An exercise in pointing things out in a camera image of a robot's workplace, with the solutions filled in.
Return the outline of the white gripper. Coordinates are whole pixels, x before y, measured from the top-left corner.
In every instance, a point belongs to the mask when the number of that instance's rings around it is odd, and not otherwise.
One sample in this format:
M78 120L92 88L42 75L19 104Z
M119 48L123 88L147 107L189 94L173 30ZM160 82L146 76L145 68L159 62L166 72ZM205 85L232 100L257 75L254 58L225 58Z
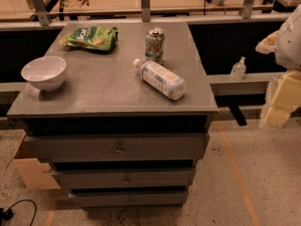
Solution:
M275 52L276 63L288 70L301 70L301 5L275 31L260 41L255 50ZM280 128L301 106L301 72L287 71L268 83L261 109L261 128Z

